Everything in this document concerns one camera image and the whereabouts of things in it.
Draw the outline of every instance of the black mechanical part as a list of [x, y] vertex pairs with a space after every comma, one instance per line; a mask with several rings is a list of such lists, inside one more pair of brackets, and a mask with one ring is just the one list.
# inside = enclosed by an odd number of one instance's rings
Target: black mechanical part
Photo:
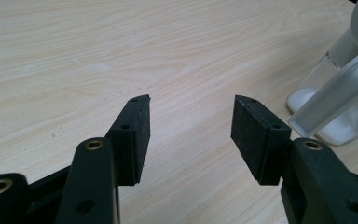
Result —
[[[260, 185], [278, 185], [277, 175], [283, 178], [289, 223], [358, 223], [358, 175], [326, 144], [309, 138], [292, 142], [290, 134], [274, 133], [277, 123], [286, 132], [288, 127], [256, 100], [235, 99], [231, 136]], [[270, 170], [276, 167], [280, 174]]]
[[0, 223], [119, 223], [118, 186], [139, 183], [150, 97], [130, 99], [105, 138], [82, 142], [73, 164], [31, 185], [0, 175]]

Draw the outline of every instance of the wooden table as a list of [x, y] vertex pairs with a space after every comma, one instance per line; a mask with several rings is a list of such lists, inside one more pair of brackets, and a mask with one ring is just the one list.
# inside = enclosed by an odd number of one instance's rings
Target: wooden table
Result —
[[[234, 95], [281, 119], [288, 93], [349, 26], [346, 0], [0, 1], [0, 174], [29, 182], [150, 94], [141, 183], [122, 223], [286, 223], [230, 139]], [[335, 148], [358, 174], [358, 141]]]

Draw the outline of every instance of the light wood grain surface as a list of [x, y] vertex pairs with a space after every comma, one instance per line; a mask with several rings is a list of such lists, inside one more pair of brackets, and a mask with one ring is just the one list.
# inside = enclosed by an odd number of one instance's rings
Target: light wood grain surface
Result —
[[[122, 223], [286, 223], [229, 138], [234, 95], [281, 119], [289, 92], [349, 26], [346, 0], [0, 1], [0, 174], [29, 182], [150, 94], [141, 183]], [[358, 174], [358, 141], [335, 148]]]

